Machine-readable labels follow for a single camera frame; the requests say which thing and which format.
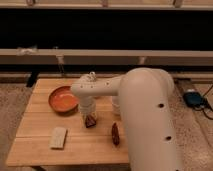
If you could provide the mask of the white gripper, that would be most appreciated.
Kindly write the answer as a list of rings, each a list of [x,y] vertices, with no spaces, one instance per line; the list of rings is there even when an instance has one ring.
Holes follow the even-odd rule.
[[[94,119],[97,119],[96,102],[91,96],[84,97],[79,100],[78,110],[81,113],[83,120],[86,120],[88,115],[91,115]]]

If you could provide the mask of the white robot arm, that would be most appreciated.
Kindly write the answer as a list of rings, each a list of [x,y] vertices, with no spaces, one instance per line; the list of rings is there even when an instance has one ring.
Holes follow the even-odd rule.
[[[169,107],[173,90],[168,72],[150,68],[95,82],[83,75],[71,85],[84,115],[95,111],[95,97],[118,98],[131,171],[183,171]]]

